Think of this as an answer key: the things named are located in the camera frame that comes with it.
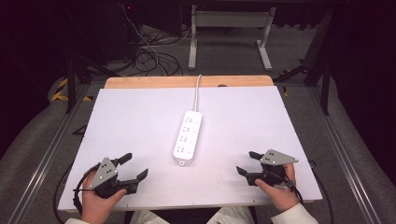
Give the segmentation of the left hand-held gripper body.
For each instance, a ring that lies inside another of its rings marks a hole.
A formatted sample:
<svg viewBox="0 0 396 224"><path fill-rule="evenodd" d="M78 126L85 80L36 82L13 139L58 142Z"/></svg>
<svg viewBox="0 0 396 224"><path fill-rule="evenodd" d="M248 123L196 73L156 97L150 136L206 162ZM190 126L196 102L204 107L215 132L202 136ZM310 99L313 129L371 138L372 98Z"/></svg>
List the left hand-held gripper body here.
<svg viewBox="0 0 396 224"><path fill-rule="evenodd" d="M125 189L126 194L136 193L138 184L132 183L131 180L118 180L118 166L115 167L111 161L109 157L103 158L97 167L89 189L104 199L111 197L121 189Z"/></svg>

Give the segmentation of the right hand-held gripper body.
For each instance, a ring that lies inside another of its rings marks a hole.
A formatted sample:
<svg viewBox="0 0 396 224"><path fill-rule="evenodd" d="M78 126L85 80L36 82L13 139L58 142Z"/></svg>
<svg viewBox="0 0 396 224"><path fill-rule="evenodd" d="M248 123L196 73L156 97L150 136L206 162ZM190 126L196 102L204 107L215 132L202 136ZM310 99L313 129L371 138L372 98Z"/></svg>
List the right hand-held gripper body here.
<svg viewBox="0 0 396 224"><path fill-rule="evenodd" d="M255 180L260 179L274 188L289 188L291 183L286 179L284 165L293 164L299 160L274 149L268 149L263 154L262 160L259 161L262 170L258 173L248 173L247 183L250 186L256 186Z"/></svg>

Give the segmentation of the person's left hand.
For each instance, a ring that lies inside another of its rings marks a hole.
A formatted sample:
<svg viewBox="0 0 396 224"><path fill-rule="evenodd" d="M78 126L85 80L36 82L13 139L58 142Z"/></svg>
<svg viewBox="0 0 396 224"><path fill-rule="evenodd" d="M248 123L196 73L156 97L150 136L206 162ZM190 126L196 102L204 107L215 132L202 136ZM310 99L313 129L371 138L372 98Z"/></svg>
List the person's left hand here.
<svg viewBox="0 0 396 224"><path fill-rule="evenodd" d="M117 191L107 199L103 199L94 191L84 191L82 193L82 215L81 220L88 224L105 224L113 207L126 194L125 189Z"/></svg>

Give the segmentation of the person's right hand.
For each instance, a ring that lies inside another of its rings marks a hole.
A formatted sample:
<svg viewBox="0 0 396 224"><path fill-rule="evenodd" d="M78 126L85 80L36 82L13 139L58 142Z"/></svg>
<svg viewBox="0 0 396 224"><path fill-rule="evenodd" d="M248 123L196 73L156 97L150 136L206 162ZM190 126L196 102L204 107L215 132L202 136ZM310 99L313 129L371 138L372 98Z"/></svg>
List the person's right hand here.
<svg viewBox="0 0 396 224"><path fill-rule="evenodd" d="M284 170L286 174L286 179L292 181L293 185L296 185L295 171L293 165L291 163L285 164ZM256 179L255 184L270 197L273 205L280 213L291 209L293 206L299 203L298 196L291 189L277 189L269 186L260 179Z"/></svg>

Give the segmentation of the white board sheet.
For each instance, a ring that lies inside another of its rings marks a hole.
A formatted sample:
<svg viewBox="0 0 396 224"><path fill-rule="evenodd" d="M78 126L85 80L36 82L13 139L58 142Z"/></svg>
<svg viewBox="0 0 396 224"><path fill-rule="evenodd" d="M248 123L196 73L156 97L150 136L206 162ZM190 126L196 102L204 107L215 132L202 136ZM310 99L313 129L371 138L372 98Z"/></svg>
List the white board sheet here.
<svg viewBox="0 0 396 224"><path fill-rule="evenodd" d="M192 163L180 166L173 149L186 111L203 114ZM318 184L277 87L102 89L58 205L73 211L74 188L104 157L132 153L119 168L121 180L148 169L137 192L117 210L159 210L223 205L262 205L269 198L250 186L236 167L257 169L249 151L268 149L297 158L297 189L321 199Z"/></svg>

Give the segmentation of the person's left leg white pants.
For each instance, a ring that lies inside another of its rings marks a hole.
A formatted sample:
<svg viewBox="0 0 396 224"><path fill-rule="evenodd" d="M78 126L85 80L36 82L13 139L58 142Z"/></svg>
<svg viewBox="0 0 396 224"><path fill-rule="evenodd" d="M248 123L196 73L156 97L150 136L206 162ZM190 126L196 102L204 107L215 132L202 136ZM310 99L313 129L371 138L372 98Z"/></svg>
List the person's left leg white pants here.
<svg viewBox="0 0 396 224"><path fill-rule="evenodd" d="M170 224L149 210L134 212L130 224Z"/></svg>

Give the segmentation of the person's leg white pants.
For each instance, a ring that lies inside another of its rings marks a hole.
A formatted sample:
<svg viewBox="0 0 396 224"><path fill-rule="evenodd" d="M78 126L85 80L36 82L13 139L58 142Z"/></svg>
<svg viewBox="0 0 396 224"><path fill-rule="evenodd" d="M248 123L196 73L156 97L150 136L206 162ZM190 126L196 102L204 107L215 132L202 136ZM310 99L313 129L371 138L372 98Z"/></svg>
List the person's leg white pants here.
<svg viewBox="0 0 396 224"><path fill-rule="evenodd" d="M220 208L206 224L255 224L255 221L247 207L227 206Z"/></svg>
<svg viewBox="0 0 396 224"><path fill-rule="evenodd" d="M149 210L134 212L130 224L170 224Z"/></svg>

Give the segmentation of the person's right leg white pants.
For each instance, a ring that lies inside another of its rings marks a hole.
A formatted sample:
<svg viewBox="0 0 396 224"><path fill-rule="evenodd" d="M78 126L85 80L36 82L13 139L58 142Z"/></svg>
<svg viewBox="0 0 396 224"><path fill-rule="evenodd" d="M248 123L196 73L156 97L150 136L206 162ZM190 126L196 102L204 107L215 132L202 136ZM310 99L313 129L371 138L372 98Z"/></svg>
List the person's right leg white pants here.
<svg viewBox="0 0 396 224"><path fill-rule="evenodd" d="M206 224L255 224L255 221L247 207L227 206L220 208Z"/></svg>

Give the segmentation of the white power strip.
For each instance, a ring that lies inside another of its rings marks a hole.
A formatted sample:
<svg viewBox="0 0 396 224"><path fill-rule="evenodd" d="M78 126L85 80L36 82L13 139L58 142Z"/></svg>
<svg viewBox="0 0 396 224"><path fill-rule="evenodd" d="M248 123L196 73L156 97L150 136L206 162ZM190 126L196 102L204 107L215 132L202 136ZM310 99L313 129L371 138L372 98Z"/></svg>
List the white power strip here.
<svg viewBox="0 0 396 224"><path fill-rule="evenodd" d="M181 166L193 161L202 120L203 114L196 111L187 111L183 117L173 150L173 157Z"/></svg>

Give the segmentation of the black metal stand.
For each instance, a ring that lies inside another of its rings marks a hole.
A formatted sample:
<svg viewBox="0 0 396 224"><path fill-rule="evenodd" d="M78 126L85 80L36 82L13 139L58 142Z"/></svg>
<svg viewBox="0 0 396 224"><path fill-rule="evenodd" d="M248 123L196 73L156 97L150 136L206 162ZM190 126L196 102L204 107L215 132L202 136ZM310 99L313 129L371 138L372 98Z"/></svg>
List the black metal stand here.
<svg viewBox="0 0 396 224"><path fill-rule="evenodd" d="M332 13L332 9L327 9L324 13L301 64L290 71L284 71L282 75L274 78L274 82L281 83L305 71L306 77L304 79L304 84L307 87L315 86L321 79L320 106L325 115L329 115L328 100L331 79L330 63L328 52L325 49L325 40L328 28L331 24Z"/></svg>
<svg viewBox="0 0 396 224"><path fill-rule="evenodd" d="M89 72L87 67L90 66L97 70L99 73L107 77L119 77L115 72L110 71L99 63L88 59L84 56L75 56L68 59L66 64L66 78L67 78L67 109L66 114L69 114L77 104L77 93L76 93L76 77L80 79L82 83L88 83Z"/></svg>

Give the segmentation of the yellow black hazard tape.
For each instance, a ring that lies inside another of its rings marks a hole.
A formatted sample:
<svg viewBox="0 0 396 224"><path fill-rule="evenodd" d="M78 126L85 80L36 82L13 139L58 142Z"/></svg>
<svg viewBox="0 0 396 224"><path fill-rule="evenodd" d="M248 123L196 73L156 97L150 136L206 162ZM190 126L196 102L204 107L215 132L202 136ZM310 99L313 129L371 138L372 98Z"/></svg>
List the yellow black hazard tape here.
<svg viewBox="0 0 396 224"><path fill-rule="evenodd" d="M64 90L64 88L65 88L67 82L68 82L68 78L67 78L67 77L64 77L64 78L62 79L62 81L59 83L59 85L58 85L58 87L57 87L57 90L56 90L55 93L52 95L52 97L51 97L51 99L50 99L51 101L58 101L58 100L59 100L59 101L68 101L68 96L62 94L62 92L63 92L63 90ZM84 102L91 102L91 101L93 101L93 99L94 99L93 96L85 96L85 97L83 98L83 101L84 101Z"/></svg>

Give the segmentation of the metal floor rail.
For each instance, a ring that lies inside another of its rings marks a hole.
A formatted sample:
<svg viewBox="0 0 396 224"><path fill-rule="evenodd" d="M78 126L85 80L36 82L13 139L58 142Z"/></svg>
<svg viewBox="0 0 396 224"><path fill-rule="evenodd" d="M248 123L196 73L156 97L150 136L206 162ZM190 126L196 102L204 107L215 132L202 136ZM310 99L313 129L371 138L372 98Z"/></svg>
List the metal floor rail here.
<svg viewBox="0 0 396 224"><path fill-rule="evenodd" d="M320 98L317 91L314 88L307 89L310 98L313 100L314 105L317 108L319 116L324 124L324 127L330 136L330 142L332 144L332 150L340 164L343 173L346 177L346 181L351 188L351 191L359 205L359 208L363 214L363 217L367 224L382 224L377 212L375 211L374 205L369 198L367 191L365 190L361 179L356 172L350 158L347 155L346 149L335 130L332 121L327 116L320 104Z"/></svg>
<svg viewBox="0 0 396 224"><path fill-rule="evenodd" d="M88 84L78 87L77 102L69 113L67 102L52 102L11 145L3 162L8 168L7 187L0 190L10 199L6 204L6 224L22 224L89 88Z"/></svg>

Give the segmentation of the white metal desk frame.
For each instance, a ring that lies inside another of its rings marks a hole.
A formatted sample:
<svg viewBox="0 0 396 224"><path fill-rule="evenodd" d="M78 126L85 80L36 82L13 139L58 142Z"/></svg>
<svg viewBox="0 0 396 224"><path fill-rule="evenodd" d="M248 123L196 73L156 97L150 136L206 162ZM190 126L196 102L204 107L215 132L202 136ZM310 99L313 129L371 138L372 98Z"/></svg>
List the white metal desk frame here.
<svg viewBox="0 0 396 224"><path fill-rule="evenodd" d="M197 58L197 28L198 27L241 27L262 28L262 38L256 41L257 48L262 58L262 64L266 71L272 71L266 42L276 14L276 8L271 7L264 12L242 11L202 11L196 5L191 7L191 43L188 68L194 70Z"/></svg>

